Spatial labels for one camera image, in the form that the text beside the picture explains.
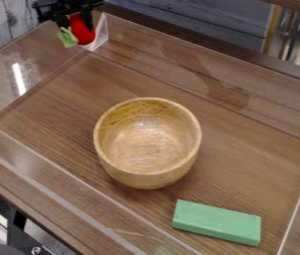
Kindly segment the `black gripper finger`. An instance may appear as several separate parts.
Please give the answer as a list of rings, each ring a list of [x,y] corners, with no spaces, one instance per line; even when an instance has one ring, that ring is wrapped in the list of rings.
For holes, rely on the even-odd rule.
[[[94,21],[93,21],[91,8],[89,6],[85,6],[81,9],[81,16],[82,16],[82,20],[85,22],[85,25],[86,25],[89,31],[93,31],[94,30]]]
[[[66,14],[54,14],[54,22],[59,28],[69,28],[70,27],[70,18]]]

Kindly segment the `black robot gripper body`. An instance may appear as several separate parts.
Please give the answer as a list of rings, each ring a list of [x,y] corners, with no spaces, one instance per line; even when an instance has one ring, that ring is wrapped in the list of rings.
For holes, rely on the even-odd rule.
[[[105,3],[105,0],[32,0],[31,7],[39,15],[71,14],[85,8],[94,8]]]

